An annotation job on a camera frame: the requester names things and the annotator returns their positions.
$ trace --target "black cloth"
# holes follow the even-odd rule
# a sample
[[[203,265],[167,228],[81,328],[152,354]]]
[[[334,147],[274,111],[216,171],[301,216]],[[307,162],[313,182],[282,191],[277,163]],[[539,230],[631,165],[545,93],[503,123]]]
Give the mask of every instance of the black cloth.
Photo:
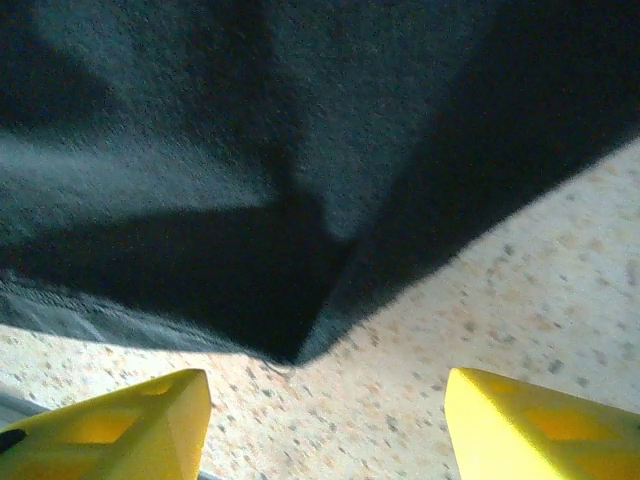
[[[5,0],[0,321],[317,358],[635,134],[639,13]]]

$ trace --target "floor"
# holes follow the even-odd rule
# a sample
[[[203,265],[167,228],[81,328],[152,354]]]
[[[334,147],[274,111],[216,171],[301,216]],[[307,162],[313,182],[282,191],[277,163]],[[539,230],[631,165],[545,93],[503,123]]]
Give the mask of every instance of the floor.
[[[640,412],[640,141],[504,222],[316,363],[153,353],[0,326],[0,382],[49,408],[185,367],[228,479],[447,479],[449,369]]]

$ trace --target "yellow triangular part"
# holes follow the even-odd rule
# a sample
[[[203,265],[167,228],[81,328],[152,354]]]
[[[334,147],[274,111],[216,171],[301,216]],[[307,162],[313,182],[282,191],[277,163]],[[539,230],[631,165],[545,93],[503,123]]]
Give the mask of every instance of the yellow triangular part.
[[[640,415],[454,368],[445,415],[462,480],[638,480]]]
[[[7,427],[0,479],[195,480],[210,415],[203,370],[159,377]]]

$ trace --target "speckled floor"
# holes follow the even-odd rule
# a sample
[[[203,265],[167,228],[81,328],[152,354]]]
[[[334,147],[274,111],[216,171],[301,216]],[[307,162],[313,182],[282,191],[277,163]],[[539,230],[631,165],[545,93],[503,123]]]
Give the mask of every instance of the speckled floor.
[[[307,368],[0,326],[0,382],[55,408],[209,373],[203,468],[233,479],[458,479],[448,371],[473,366],[640,412],[640,141],[509,219]]]

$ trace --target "dark fabric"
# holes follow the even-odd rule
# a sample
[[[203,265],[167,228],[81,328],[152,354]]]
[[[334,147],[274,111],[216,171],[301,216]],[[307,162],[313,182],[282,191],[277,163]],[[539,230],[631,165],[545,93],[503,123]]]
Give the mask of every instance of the dark fabric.
[[[5,1],[0,318],[317,358],[635,134],[639,13]]]

